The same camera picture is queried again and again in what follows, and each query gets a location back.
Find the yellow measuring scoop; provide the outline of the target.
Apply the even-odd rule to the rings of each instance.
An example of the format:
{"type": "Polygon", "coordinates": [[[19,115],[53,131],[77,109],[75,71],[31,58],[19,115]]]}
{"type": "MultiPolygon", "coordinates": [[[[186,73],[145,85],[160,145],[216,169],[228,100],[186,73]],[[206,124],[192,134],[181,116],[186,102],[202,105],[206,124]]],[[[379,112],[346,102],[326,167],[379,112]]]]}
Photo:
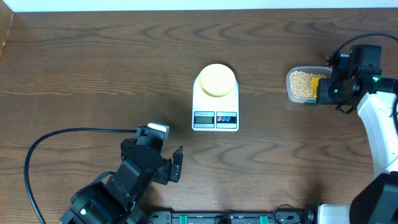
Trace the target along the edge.
{"type": "Polygon", "coordinates": [[[310,82],[310,86],[312,88],[312,98],[317,97],[317,87],[319,85],[320,77],[313,77],[310,82]]]}

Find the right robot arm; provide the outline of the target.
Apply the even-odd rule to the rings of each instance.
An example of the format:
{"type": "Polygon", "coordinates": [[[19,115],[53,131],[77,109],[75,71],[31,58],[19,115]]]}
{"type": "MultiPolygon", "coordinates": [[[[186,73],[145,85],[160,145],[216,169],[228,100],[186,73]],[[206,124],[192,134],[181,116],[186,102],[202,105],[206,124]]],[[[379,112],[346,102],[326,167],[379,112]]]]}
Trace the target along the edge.
{"type": "Polygon", "coordinates": [[[317,85],[318,104],[357,112],[371,149],[374,180],[349,205],[321,204],[316,223],[397,223],[397,79],[383,77],[382,49],[354,45],[328,63],[330,78],[317,85]]]}

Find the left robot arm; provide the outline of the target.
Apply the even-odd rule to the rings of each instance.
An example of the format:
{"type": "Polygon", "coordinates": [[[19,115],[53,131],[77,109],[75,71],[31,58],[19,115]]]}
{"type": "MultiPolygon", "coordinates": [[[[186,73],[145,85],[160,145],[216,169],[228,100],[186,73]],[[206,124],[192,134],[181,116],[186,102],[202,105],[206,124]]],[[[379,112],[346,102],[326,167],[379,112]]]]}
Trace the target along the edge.
{"type": "Polygon", "coordinates": [[[122,163],[116,172],[103,172],[80,189],[61,223],[143,223],[146,214],[137,205],[151,183],[178,182],[183,147],[164,159],[163,141],[139,137],[121,143],[122,163]]]}

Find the white digital kitchen scale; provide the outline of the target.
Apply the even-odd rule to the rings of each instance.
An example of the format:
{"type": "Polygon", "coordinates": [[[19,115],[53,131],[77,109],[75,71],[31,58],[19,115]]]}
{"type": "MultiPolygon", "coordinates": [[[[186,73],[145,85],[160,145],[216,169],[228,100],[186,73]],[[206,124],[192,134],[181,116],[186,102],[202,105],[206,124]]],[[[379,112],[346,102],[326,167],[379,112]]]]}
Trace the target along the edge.
{"type": "Polygon", "coordinates": [[[239,129],[239,85],[234,79],[233,89],[225,96],[206,94],[200,76],[193,84],[192,129],[194,131],[235,132],[239,129]]]}

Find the pale yellow bowl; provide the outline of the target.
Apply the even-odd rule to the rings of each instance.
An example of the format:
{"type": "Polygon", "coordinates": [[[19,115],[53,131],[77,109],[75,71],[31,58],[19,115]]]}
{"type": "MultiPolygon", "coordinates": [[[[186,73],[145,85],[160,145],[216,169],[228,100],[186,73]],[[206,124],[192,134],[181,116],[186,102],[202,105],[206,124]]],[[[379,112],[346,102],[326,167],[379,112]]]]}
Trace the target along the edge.
{"type": "Polygon", "coordinates": [[[234,90],[236,77],[226,65],[215,63],[206,66],[198,76],[201,90],[212,97],[222,97],[234,90]]]}

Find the clear plastic container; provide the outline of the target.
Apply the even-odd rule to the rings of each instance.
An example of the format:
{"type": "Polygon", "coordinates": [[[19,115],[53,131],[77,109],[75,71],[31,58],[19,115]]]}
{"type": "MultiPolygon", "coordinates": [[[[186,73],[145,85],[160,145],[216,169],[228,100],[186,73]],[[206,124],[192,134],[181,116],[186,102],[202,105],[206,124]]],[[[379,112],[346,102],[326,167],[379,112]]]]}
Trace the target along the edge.
{"type": "Polygon", "coordinates": [[[286,76],[286,87],[289,100],[294,103],[316,103],[316,88],[312,87],[312,80],[330,78],[330,67],[295,67],[286,76]]]}

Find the pile of soybeans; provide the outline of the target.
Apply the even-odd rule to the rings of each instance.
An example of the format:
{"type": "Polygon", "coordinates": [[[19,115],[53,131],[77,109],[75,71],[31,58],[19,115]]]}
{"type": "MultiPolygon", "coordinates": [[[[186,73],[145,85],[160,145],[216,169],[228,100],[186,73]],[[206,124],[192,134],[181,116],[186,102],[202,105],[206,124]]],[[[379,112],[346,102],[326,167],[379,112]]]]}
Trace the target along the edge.
{"type": "Polygon", "coordinates": [[[312,98],[312,88],[310,86],[313,77],[326,78],[324,75],[294,71],[290,75],[290,85],[295,96],[301,98],[312,98]]]}

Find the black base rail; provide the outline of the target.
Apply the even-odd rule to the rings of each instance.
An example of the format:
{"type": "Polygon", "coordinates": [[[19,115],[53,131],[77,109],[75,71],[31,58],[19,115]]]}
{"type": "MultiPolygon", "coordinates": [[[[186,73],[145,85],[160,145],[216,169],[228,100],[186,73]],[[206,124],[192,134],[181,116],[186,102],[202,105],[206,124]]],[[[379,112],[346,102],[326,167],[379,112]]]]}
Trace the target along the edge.
{"type": "Polygon", "coordinates": [[[148,213],[148,224],[308,224],[316,223],[313,210],[277,208],[273,212],[170,212],[148,213]]]}

